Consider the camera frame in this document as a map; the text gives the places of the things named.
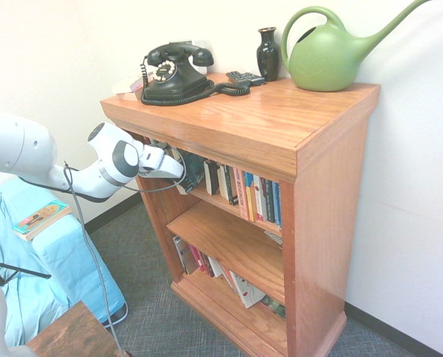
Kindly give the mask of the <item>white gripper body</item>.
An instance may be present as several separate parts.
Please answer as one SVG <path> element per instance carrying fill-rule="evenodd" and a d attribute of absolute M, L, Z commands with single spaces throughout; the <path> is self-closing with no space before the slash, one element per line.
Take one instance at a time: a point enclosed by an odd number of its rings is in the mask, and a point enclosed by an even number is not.
<path fill-rule="evenodd" d="M 184 168 L 160 147 L 137 144 L 139 169 L 138 175 L 151 179 L 179 179 Z"/>

